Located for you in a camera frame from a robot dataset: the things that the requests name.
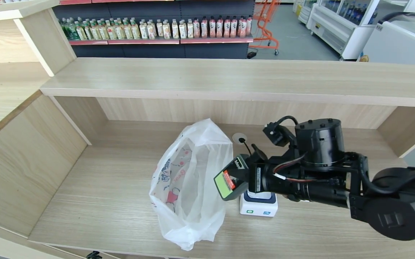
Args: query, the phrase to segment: robotic arm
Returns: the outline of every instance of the robotic arm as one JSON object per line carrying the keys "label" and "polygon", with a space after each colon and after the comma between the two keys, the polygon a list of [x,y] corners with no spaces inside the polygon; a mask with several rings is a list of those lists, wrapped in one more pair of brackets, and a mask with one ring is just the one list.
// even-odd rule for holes
{"label": "robotic arm", "polygon": [[[280,125],[286,119],[296,124],[295,135]],[[367,157],[345,152],[337,119],[298,123],[286,116],[263,132],[275,146],[289,149],[268,158],[252,144],[252,154],[240,154],[217,175],[228,185],[222,192],[216,182],[222,199],[233,200],[246,190],[273,192],[292,201],[348,208],[352,219],[384,236],[415,239],[415,167],[383,169],[370,181]]]}

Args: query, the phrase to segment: wooden panel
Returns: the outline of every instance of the wooden panel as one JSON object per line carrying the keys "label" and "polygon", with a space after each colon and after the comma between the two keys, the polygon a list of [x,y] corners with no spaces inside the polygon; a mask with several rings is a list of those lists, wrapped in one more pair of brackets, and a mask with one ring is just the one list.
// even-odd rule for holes
{"label": "wooden panel", "polygon": [[211,118],[216,123],[264,125],[285,115],[292,115],[300,122],[317,118],[337,118],[345,128],[371,129],[378,128],[396,108],[297,102],[97,99],[110,120],[194,123]]}
{"label": "wooden panel", "polygon": [[[272,219],[240,215],[237,200],[227,202],[214,242],[198,242],[192,251],[182,251],[161,236],[148,190],[155,165],[186,125],[109,121],[97,144],[86,148],[68,174],[29,239],[169,258],[279,258],[283,251],[286,258],[299,259],[415,257],[415,241],[404,246],[390,240],[352,220],[346,209],[283,198],[278,198],[280,208]],[[219,126],[227,136],[245,133],[269,156],[286,150],[273,146],[262,126]],[[344,129],[343,135],[347,150],[369,157],[371,177],[384,168],[405,166],[376,130]],[[244,152],[244,146],[234,144],[235,154]]]}
{"label": "wooden panel", "polygon": [[0,63],[0,121],[37,92],[48,79],[39,62]]}
{"label": "wooden panel", "polygon": [[97,139],[100,130],[108,121],[95,97],[55,97],[60,108],[71,118],[89,144]]}
{"label": "wooden panel", "polygon": [[38,243],[33,243],[27,238],[5,231],[0,228],[0,256],[11,259],[30,258],[37,259],[78,259],[78,256],[64,253],[58,249],[51,248]]}
{"label": "wooden panel", "polygon": [[12,20],[0,21],[0,63],[6,62],[38,62]]}
{"label": "wooden panel", "polygon": [[42,92],[54,96],[415,107],[415,65],[263,59],[78,58],[46,82]]}
{"label": "wooden panel", "polygon": [[0,226],[28,236],[86,143],[41,95],[0,131]]}
{"label": "wooden panel", "polygon": [[378,131],[394,153],[404,157],[415,148],[415,107],[398,107]]}
{"label": "wooden panel", "polygon": [[53,77],[76,59],[59,23],[53,19],[52,10],[42,10],[14,22],[49,76]]}

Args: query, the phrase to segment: red shelf edge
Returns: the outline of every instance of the red shelf edge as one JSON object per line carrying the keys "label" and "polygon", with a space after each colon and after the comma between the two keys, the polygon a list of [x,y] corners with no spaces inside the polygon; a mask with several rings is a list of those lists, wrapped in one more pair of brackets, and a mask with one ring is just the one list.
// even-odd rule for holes
{"label": "red shelf edge", "polygon": [[107,45],[108,41],[68,41],[71,46],[80,46],[80,45]]}
{"label": "red shelf edge", "polygon": [[90,4],[92,0],[61,0],[60,5],[81,5]]}
{"label": "red shelf edge", "polygon": [[180,44],[198,44],[198,43],[252,43],[253,37],[246,38],[198,38],[198,39],[180,39]]}
{"label": "red shelf edge", "polygon": [[121,45],[121,44],[180,44],[179,40],[110,40],[109,45]]}
{"label": "red shelf edge", "polygon": [[156,1],[175,1],[175,0],[92,0],[92,3],[114,3],[114,2],[156,2]]}

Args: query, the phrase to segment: floor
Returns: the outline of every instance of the floor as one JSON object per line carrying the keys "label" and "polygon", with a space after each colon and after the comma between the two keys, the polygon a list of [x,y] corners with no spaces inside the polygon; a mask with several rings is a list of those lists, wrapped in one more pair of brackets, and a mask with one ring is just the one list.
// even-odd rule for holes
{"label": "floor", "polygon": [[274,49],[258,49],[253,59],[339,60],[335,50],[318,36],[310,35],[311,31],[293,13],[292,5],[279,5],[267,29],[279,40],[279,54],[275,56]]}

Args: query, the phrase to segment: white plastic bag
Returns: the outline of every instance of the white plastic bag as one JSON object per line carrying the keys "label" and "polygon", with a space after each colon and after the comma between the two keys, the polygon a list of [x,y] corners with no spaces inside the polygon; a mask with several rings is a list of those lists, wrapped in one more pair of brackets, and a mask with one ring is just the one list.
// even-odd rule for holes
{"label": "white plastic bag", "polygon": [[150,199],[164,238],[186,251],[196,241],[214,241],[225,202],[213,179],[232,158],[230,139],[211,119],[184,128],[151,181]]}

